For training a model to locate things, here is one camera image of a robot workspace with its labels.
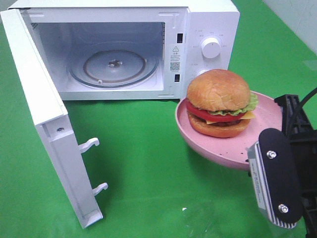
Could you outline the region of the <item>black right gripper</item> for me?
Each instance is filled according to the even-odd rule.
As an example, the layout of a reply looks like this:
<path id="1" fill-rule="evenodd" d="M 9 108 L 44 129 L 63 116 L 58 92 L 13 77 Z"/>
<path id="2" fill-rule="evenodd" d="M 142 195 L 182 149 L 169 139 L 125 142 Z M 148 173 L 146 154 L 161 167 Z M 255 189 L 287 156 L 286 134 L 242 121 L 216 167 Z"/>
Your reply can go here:
<path id="1" fill-rule="evenodd" d="M 300 200 L 306 237 L 317 236 L 317 131 L 301 108 L 298 95 L 285 94 L 274 99 L 282 112 L 282 132 L 289 139 L 300 182 Z"/>

